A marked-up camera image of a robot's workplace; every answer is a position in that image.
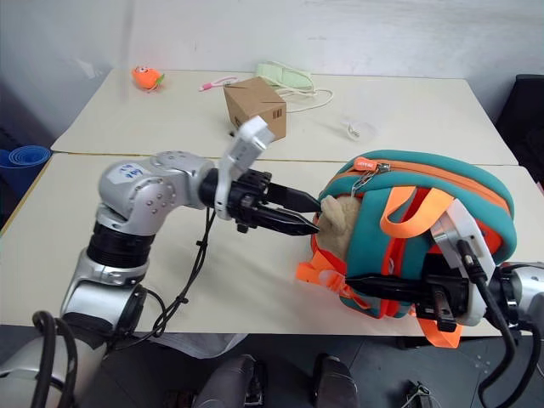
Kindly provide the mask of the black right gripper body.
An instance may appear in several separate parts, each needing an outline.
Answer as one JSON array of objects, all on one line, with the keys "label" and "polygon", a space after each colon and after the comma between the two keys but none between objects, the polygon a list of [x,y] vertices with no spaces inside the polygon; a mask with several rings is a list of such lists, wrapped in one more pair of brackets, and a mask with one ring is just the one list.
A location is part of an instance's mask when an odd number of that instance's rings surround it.
[{"label": "black right gripper body", "polygon": [[415,281],[416,317],[433,321],[440,332],[453,332],[468,310],[469,280],[461,276],[426,275]]}]

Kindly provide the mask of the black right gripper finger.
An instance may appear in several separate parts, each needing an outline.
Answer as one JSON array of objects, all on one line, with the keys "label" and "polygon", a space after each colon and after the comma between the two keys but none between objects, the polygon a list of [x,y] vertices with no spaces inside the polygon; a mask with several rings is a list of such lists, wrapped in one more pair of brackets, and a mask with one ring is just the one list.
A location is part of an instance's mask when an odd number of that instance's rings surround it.
[{"label": "black right gripper finger", "polygon": [[348,278],[346,284],[367,296],[408,303],[429,300],[429,289],[420,280],[407,280],[392,275],[363,275]]}]

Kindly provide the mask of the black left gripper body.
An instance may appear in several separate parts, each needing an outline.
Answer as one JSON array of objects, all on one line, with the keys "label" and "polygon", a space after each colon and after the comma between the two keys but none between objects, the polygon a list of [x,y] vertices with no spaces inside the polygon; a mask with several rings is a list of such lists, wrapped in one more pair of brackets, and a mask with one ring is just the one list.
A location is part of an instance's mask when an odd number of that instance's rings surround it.
[{"label": "black left gripper body", "polygon": [[246,233],[258,224],[253,220],[260,206],[266,204],[266,190],[272,174],[249,169],[230,186],[228,214],[235,220],[238,232]]}]

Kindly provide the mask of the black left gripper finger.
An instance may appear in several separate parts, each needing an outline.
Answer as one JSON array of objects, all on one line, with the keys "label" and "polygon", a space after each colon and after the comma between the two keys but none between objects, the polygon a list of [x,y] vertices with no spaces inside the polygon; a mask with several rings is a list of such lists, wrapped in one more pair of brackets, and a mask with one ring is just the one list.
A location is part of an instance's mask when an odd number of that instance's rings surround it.
[{"label": "black left gripper finger", "polygon": [[269,184],[269,202],[294,212],[318,212],[320,202],[307,192],[280,184]]},{"label": "black left gripper finger", "polygon": [[314,235],[319,232],[319,227],[305,217],[283,208],[260,207],[257,210],[257,224],[265,229],[292,236]]}]

